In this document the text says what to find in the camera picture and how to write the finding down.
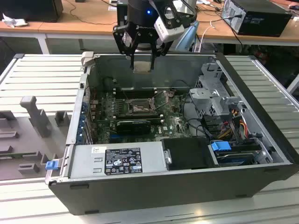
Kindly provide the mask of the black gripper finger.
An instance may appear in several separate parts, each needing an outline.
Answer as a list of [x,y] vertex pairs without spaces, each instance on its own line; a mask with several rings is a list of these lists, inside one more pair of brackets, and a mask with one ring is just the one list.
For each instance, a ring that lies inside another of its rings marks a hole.
[[119,52],[122,55],[126,55],[130,57],[130,68],[134,69],[134,54],[137,49],[138,44],[140,43],[141,33],[133,32],[135,36],[132,37],[132,42],[129,46],[127,46],[123,40],[123,37],[127,31],[129,26],[114,26],[113,27],[113,37],[115,39],[116,45],[119,49]]
[[150,70],[154,69],[154,63],[155,59],[159,56],[165,56],[170,47],[172,46],[174,41],[162,43],[159,47],[157,47],[157,35],[153,35],[152,33],[149,33],[149,44],[151,47],[151,59],[150,59]]

